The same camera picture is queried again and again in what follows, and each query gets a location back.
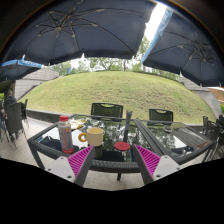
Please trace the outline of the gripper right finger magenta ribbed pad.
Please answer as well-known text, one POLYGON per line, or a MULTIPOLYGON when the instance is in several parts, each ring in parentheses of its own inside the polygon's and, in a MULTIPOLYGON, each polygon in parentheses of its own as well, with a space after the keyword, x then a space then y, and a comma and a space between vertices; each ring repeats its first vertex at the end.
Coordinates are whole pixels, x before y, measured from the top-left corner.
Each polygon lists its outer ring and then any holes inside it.
POLYGON ((168 155, 159 156, 137 144, 133 153, 145 185, 180 170, 179 164, 168 155))

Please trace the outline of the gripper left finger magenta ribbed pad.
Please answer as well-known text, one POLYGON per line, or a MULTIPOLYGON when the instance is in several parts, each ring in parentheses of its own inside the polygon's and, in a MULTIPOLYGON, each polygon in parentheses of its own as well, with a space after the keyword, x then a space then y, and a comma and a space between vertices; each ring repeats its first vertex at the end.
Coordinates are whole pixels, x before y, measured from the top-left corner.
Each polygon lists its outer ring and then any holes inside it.
POLYGON ((68 157, 60 156, 46 171, 82 186, 94 157, 95 146, 91 145, 68 157))

